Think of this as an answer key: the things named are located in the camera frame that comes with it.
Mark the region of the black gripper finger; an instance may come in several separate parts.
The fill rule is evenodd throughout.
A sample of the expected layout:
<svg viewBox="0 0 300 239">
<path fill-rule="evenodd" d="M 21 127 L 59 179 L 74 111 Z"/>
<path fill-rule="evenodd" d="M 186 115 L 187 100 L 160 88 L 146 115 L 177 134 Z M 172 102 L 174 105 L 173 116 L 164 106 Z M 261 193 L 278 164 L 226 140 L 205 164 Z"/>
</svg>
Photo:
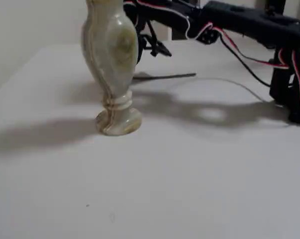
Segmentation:
<svg viewBox="0 0 300 239">
<path fill-rule="evenodd" d="M 155 42 L 152 46 L 151 46 L 151 52 L 150 54 L 153 57 L 156 57 L 158 54 L 167 56 L 167 57 L 171 57 L 172 54 L 171 52 L 165 47 L 165 45 L 162 42 Z"/>
<path fill-rule="evenodd" d="M 144 38 L 144 36 L 138 35 L 138 59 L 137 59 L 137 64 L 140 62 L 143 51 L 147 47 L 147 40 Z"/>
</svg>

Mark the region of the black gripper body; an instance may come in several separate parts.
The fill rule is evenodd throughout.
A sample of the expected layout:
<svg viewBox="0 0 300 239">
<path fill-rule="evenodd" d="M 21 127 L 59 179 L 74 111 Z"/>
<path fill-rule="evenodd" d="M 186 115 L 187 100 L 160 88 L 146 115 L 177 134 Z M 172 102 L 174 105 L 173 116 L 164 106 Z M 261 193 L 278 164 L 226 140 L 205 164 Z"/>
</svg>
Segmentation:
<svg viewBox="0 0 300 239">
<path fill-rule="evenodd" d="M 155 31 L 150 20 L 137 14 L 135 28 L 138 35 L 139 48 L 142 50 L 154 49 Z"/>
</svg>

